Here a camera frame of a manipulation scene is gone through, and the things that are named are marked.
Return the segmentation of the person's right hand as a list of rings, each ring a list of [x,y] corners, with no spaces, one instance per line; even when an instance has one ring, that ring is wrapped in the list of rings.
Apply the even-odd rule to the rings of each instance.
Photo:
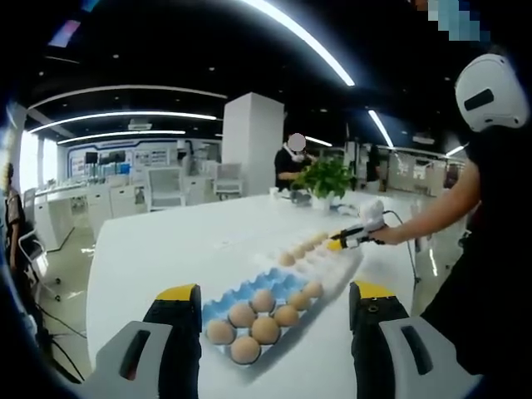
[[[403,228],[401,226],[389,227],[376,230],[370,234],[370,237],[381,244],[398,245],[407,240]]]

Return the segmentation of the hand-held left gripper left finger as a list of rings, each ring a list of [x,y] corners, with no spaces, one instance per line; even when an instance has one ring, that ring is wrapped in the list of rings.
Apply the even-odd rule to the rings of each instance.
[[[200,286],[160,293],[140,321],[96,354],[94,392],[104,398],[196,398],[202,332]]]

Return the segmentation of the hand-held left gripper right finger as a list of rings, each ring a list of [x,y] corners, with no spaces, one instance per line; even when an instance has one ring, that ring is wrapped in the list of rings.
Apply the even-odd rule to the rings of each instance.
[[[358,398],[467,398],[482,379],[457,362],[448,339],[410,317],[383,286],[350,283],[349,322]]]

